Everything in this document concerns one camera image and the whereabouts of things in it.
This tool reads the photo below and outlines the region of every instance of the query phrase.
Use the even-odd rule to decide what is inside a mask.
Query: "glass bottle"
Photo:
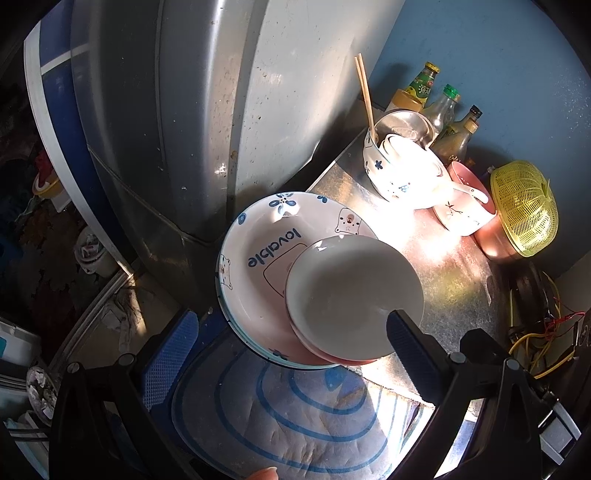
[[[433,125],[435,138],[439,136],[447,125],[453,122],[453,110],[459,99],[460,95],[457,90],[448,83],[443,89],[443,94],[441,94],[441,96],[431,105],[421,111],[421,113],[427,117]]]
[[[461,120],[453,122],[449,124],[447,127],[445,127],[443,132],[441,132],[441,134],[439,135],[439,138],[445,135],[450,135],[459,132],[464,126],[464,123],[466,123],[466,120],[468,120],[469,118],[472,118],[472,120],[478,120],[481,115],[482,112],[480,111],[480,109],[476,105],[472,105],[470,107],[470,111],[466,114],[466,116]]]
[[[396,90],[386,111],[395,108],[406,108],[415,112],[421,111],[425,107],[435,76],[439,71],[439,67],[433,63],[425,63],[425,68],[422,69],[421,73],[414,78],[405,90]]]
[[[459,131],[440,137],[433,142],[431,151],[435,153],[446,168],[452,161],[464,162],[466,147],[472,134],[477,129],[478,123],[476,120],[467,118]]]

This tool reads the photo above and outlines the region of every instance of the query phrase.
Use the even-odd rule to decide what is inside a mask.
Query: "yellow container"
[[[61,185],[60,179],[55,170],[51,171],[51,174],[47,178],[43,187],[39,187],[38,185],[39,174],[37,174],[33,181],[33,195],[37,195],[42,199],[52,199],[64,191],[64,187]]]
[[[491,174],[491,193],[507,237],[518,253],[531,257],[558,231],[558,209],[550,182],[530,162],[513,161]]]

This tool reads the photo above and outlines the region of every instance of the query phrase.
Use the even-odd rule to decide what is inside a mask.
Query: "yellow colander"
[[[550,182],[530,162],[517,160],[493,170],[491,193],[511,244],[524,257],[547,247],[558,231]]]

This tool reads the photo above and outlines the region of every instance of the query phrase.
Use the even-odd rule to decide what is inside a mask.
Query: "copper pot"
[[[497,215],[474,233],[476,242],[485,255],[496,263],[509,263],[523,258],[505,233],[501,217]]]

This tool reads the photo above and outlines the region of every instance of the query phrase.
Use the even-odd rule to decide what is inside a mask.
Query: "blue wall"
[[[483,112],[468,154],[476,169],[529,160],[551,180],[560,226],[536,256],[553,275],[591,249],[591,80],[569,43],[531,0],[406,0],[370,78],[386,107],[424,62],[441,68]]]

